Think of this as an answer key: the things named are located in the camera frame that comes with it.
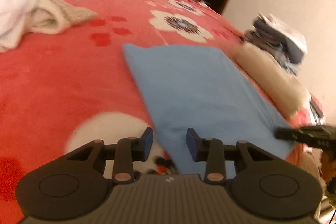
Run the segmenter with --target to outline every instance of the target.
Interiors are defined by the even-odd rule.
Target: bed
[[[65,1],[87,7],[98,17],[59,35],[26,34],[16,50],[0,55],[2,224],[14,224],[23,217],[15,187],[24,174],[93,139],[116,143],[152,126],[124,59],[125,43],[145,48],[214,47],[232,58],[243,35],[206,5],[192,0]],[[163,16],[169,18],[166,25],[158,23]],[[310,124],[309,111],[288,122]],[[302,150],[297,144],[287,160],[298,165]],[[174,172],[156,141],[149,161],[135,163],[134,168]]]

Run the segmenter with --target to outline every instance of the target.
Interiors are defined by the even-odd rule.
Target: cable
[[[334,216],[335,216],[335,213],[336,213],[336,209],[335,209],[335,211],[334,211],[334,213],[333,213],[333,216],[331,217],[331,219],[330,219],[330,221],[329,221],[329,224],[331,224],[331,222],[332,222],[332,220],[333,220],[333,218],[334,218]]]

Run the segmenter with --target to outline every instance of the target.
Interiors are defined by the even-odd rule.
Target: blue fabric
[[[163,46],[149,49],[127,44],[124,53],[155,125],[159,144],[182,174],[203,178],[205,163],[193,162],[186,131],[228,145],[247,140],[285,159],[293,141],[274,138],[288,127],[236,66],[218,49]],[[227,169],[228,178],[235,172]]]

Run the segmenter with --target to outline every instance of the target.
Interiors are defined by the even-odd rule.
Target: wall
[[[244,31],[258,12],[305,35],[308,55],[299,79],[322,102],[327,122],[336,123],[336,0],[229,0],[222,15]]]

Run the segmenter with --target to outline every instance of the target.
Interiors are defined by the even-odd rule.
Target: ribbed gray surface
[[[98,209],[75,220],[51,222],[27,217],[21,224],[264,224],[276,223],[246,213],[221,186],[198,175],[143,175],[136,183],[115,187]],[[288,221],[317,224],[312,218]]]

